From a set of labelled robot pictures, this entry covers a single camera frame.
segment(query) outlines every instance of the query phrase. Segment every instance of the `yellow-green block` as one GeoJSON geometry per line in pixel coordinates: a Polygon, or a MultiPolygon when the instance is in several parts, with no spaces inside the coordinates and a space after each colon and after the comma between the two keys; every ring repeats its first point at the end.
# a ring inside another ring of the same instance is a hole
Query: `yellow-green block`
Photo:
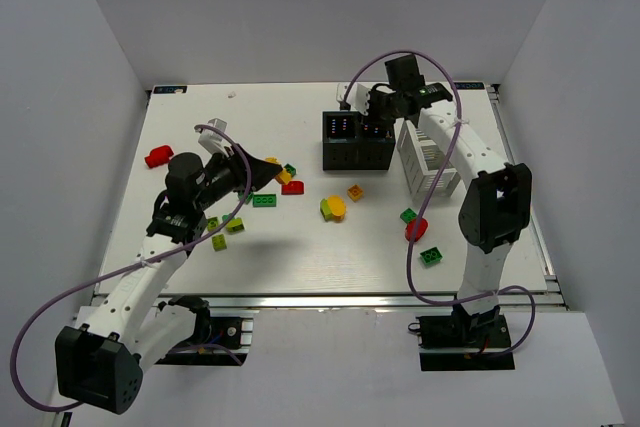
{"type": "Polygon", "coordinates": [[[232,219],[227,224],[227,232],[242,232],[244,230],[244,224],[242,223],[242,219],[240,217],[236,217],[232,219]]]}
{"type": "Polygon", "coordinates": [[[207,230],[209,232],[213,232],[213,230],[220,225],[220,221],[218,220],[217,217],[211,217],[210,219],[207,219],[207,230]]]}
{"type": "Polygon", "coordinates": [[[327,199],[322,199],[320,201],[320,212],[322,213],[324,220],[328,221],[333,219],[333,214],[331,213],[331,209],[329,208],[329,202],[327,202],[327,199]]]}
{"type": "Polygon", "coordinates": [[[227,241],[224,240],[224,234],[214,235],[211,237],[211,243],[213,244],[213,250],[216,252],[227,248],[227,241]]]}

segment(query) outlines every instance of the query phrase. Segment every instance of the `white plastic crate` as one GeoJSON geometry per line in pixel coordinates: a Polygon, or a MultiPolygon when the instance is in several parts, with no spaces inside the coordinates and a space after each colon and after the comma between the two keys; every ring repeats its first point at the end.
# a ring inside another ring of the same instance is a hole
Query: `white plastic crate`
{"type": "MultiPolygon", "coordinates": [[[[442,165],[444,153],[408,120],[402,124],[396,148],[400,153],[411,195],[415,197],[426,193],[442,165]]],[[[434,195],[451,196],[458,182],[460,174],[449,164],[438,181],[434,195]]]]}

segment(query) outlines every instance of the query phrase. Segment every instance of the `red lego brick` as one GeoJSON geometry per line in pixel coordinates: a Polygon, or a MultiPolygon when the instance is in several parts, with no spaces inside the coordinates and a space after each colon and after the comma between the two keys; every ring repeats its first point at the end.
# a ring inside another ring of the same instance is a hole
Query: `red lego brick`
{"type": "Polygon", "coordinates": [[[147,166],[150,169],[169,163],[169,159],[173,157],[173,150],[168,145],[161,145],[149,152],[149,155],[144,158],[147,166]]]}
{"type": "Polygon", "coordinates": [[[291,180],[288,184],[282,186],[282,195],[302,195],[304,194],[304,182],[300,180],[291,180]]]}
{"type": "MultiPolygon", "coordinates": [[[[407,224],[407,228],[404,231],[405,239],[407,240],[411,239],[411,233],[413,232],[413,226],[416,225],[416,220],[417,219],[413,219],[411,222],[407,224]]],[[[420,225],[418,226],[418,232],[416,233],[416,242],[420,240],[420,238],[427,231],[428,227],[429,227],[429,222],[427,222],[425,219],[421,219],[420,225]]]]}

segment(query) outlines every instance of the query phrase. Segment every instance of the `red block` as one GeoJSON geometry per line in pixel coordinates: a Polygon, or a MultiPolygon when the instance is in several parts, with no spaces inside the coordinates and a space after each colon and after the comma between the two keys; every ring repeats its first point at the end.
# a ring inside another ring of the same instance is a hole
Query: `red block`
{"type": "Polygon", "coordinates": [[[147,166],[150,169],[169,163],[169,159],[173,157],[173,150],[168,145],[161,145],[149,152],[149,155],[144,158],[147,166]]]}
{"type": "MultiPolygon", "coordinates": [[[[405,239],[407,240],[411,239],[411,233],[413,232],[414,225],[416,225],[416,220],[417,219],[413,219],[411,222],[407,224],[407,228],[404,231],[405,239]]],[[[429,222],[427,222],[425,219],[421,219],[420,225],[418,226],[418,232],[416,233],[416,241],[420,240],[420,237],[424,235],[428,227],[429,227],[429,222]]]]}
{"type": "Polygon", "coordinates": [[[288,184],[282,186],[282,195],[302,195],[304,194],[304,182],[300,180],[292,180],[288,184]]]}

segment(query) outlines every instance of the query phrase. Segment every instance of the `green block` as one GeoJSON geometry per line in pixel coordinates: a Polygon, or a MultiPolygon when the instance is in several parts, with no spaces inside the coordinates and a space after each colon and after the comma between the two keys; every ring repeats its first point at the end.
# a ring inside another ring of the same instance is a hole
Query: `green block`
{"type": "Polygon", "coordinates": [[[275,207],[276,194],[256,194],[253,196],[254,207],[275,207]]]}
{"type": "MultiPolygon", "coordinates": [[[[238,192],[238,200],[240,200],[243,195],[244,195],[244,191],[238,192]]],[[[249,192],[249,195],[247,195],[247,198],[244,199],[244,205],[247,205],[249,202],[251,202],[251,199],[253,199],[253,192],[249,192]]]]}
{"type": "Polygon", "coordinates": [[[217,217],[211,217],[210,219],[207,219],[207,230],[209,232],[213,232],[218,225],[220,225],[220,221],[217,217]]]}
{"type": "Polygon", "coordinates": [[[427,267],[433,264],[437,264],[442,260],[442,254],[437,247],[433,247],[429,250],[421,252],[420,257],[424,261],[424,265],[426,265],[427,267]]]}
{"type": "Polygon", "coordinates": [[[404,221],[405,224],[408,224],[413,219],[415,219],[418,215],[411,209],[405,210],[400,214],[400,218],[404,221]]]}
{"type": "Polygon", "coordinates": [[[211,237],[211,243],[213,244],[213,250],[216,252],[227,248],[227,242],[224,240],[224,234],[214,235],[211,237]]]}
{"type": "Polygon", "coordinates": [[[240,217],[236,217],[227,224],[227,232],[242,232],[244,230],[244,224],[240,217]]]}
{"type": "Polygon", "coordinates": [[[331,213],[331,209],[329,208],[329,202],[327,202],[327,199],[322,199],[320,201],[320,212],[322,212],[322,217],[324,217],[324,220],[331,220],[333,219],[333,214],[331,213]]]}
{"type": "Polygon", "coordinates": [[[296,168],[291,164],[284,164],[284,170],[291,174],[291,177],[296,176],[296,168]]]}

